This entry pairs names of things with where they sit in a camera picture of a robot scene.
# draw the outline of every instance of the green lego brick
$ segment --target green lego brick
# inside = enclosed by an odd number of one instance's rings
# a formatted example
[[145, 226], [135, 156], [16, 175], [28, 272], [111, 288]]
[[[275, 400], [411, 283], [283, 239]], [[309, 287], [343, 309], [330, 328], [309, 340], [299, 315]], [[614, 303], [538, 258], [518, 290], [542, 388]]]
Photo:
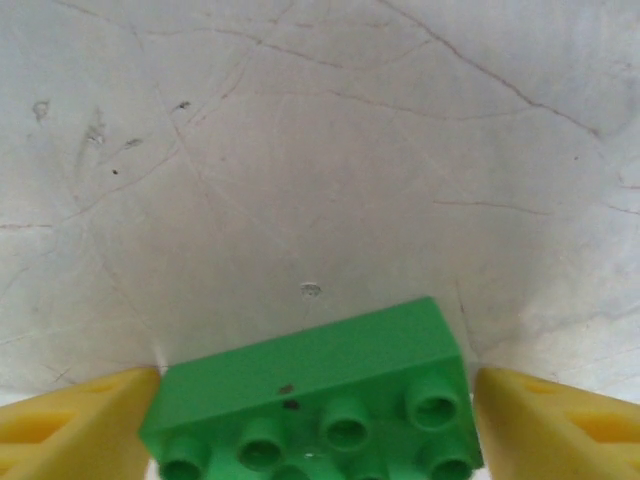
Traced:
[[164, 480], [465, 480], [482, 466], [432, 299], [176, 365], [140, 437]]

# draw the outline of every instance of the stain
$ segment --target stain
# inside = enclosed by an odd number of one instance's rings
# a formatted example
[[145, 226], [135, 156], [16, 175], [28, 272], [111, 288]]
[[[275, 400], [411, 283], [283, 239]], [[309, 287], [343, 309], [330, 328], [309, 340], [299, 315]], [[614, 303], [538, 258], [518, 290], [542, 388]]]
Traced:
[[297, 400], [285, 400], [282, 402], [282, 408], [286, 410], [300, 410], [300, 402]]
[[96, 109], [95, 117], [96, 122], [94, 125], [89, 125], [85, 133], [85, 138], [89, 143], [101, 147], [105, 142], [104, 130], [106, 124], [102, 121], [102, 112], [100, 109]]
[[31, 108], [38, 123], [49, 114], [49, 100], [41, 100], [33, 104]]
[[295, 387], [293, 386], [293, 384], [289, 383], [289, 384], [285, 385], [284, 387], [280, 387], [278, 389], [278, 395], [287, 395], [289, 393], [292, 393], [294, 389], [295, 389]]
[[125, 143], [124, 147], [122, 147], [122, 148], [124, 150], [128, 150], [129, 148], [137, 147], [140, 144], [142, 144], [142, 139], [141, 138], [132, 138], [127, 143]]
[[300, 293], [303, 298], [316, 298], [322, 293], [322, 289], [317, 283], [307, 282], [300, 285]]

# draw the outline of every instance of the lego stud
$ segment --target lego stud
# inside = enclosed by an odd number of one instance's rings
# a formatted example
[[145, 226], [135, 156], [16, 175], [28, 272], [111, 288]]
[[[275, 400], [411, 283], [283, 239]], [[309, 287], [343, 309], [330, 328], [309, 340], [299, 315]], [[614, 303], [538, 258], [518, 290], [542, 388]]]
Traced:
[[409, 422], [421, 430], [445, 427], [456, 417], [458, 400], [451, 386], [440, 376], [432, 376], [411, 385], [405, 395]]
[[298, 467], [287, 465], [278, 470], [271, 480], [311, 480], [309, 476]]
[[418, 465], [430, 480], [467, 480], [473, 473], [467, 451], [459, 439], [438, 439], [419, 452]]
[[269, 470], [283, 460], [285, 443], [279, 422], [270, 418], [255, 419], [242, 432], [238, 460], [249, 470]]
[[366, 407], [351, 397], [329, 402], [320, 420], [320, 436], [342, 452], [359, 450], [369, 440], [371, 423]]
[[173, 438], [160, 461], [163, 480], [200, 480], [209, 463], [209, 447], [192, 437]]
[[387, 480], [387, 469], [381, 455], [367, 455], [356, 459], [348, 469], [349, 480]]

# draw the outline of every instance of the plastic toy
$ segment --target plastic toy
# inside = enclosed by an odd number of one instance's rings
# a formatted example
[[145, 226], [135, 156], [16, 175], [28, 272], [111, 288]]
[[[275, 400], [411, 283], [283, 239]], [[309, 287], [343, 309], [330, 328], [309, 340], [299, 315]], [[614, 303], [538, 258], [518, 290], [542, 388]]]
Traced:
[[466, 480], [482, 466], [431, 299], [174, 366], [140, 435], [164, 480]]
[[136, 432], [159, 383], [134, 369], [0, 408], [0, 478], [140, 480]]
[[640, 480], [640, 406], [483, 369], [474, 407], [493, 480]]

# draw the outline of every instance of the white surface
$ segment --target white surface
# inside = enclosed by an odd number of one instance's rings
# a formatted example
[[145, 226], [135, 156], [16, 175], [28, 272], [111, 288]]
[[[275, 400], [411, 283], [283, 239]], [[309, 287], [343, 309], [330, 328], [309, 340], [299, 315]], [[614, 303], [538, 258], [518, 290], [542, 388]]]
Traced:
[[471, 359], [640, 399], [635, 0], [0, 10], [1, 385], [429, 294]]

